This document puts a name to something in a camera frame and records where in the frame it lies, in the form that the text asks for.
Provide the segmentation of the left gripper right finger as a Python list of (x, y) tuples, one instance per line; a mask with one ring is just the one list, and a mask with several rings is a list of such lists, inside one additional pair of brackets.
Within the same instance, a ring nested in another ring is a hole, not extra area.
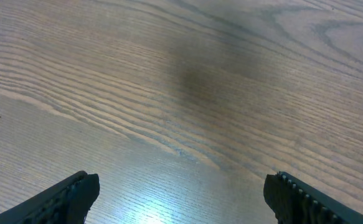
[(263, 187), (266, 204), (282, 224), (363, 224), (363, 214), (312, 186), (279, 171), (268, 174)]

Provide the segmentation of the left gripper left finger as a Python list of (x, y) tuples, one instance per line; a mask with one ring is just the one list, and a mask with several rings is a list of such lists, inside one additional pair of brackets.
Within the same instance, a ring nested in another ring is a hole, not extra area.
[(84, 224), (99, 193), (98, 174), (81, 170), (0, 213), (0, 224)]

